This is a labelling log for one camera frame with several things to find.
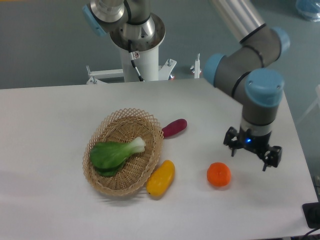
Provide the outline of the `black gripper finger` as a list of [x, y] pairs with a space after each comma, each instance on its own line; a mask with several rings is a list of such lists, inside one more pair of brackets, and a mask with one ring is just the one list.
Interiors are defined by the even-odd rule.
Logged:
[[277, 145], [268, 146], [267, 151], [264, 153], [264, 156], [262, 159], [264, 162], [264, 165], [262, 168], [263, 172], [265, 172], [268, 167], [274, 167], [274, 168], [278, 167], [282, 158], [282, 151], [283, 149], [281, 146], [277, 146]]
[[223, 144], [228, 146], [231, 150], [231, 156], [234, 157], [237, 150], [240, 148], [240, 142], [238, 139], [239, 133], [234, 127], [230, 127], [224, 137]]

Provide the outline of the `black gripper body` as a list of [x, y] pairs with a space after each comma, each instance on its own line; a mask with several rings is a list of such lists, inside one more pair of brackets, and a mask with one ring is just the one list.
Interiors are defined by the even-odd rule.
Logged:
[[269, 150], [271, 132], [265, 135], [252, 135], [251, 129], [244, 131], [240, 128], [237, 136], [237, 149], [245, 149], [258, 157], [264, 156]]

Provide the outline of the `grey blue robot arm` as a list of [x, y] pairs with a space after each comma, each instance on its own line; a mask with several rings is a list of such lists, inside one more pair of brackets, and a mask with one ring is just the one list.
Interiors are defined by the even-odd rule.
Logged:
[[[240, 127], [230, 127], [223, 143], [233, 153], [245, 149], [256, 154], [265, 168], [277, 167], [282, 148], [271, 146], [269, 139], [284, 79], [268, 67], [290, 47], [289, 36], [281, 28], [269, 28], [248, 0], [215, 0], [213, 5], [241, 44], [230, 56], [212, 55], [202, 69], [211, 85], [242, 105]], [[169, 78], [158, 66], [165, 26], [148, 0], [92, 0], [82, 12], [96, 35], [110, 35], [119, 48], [126, 82]]]

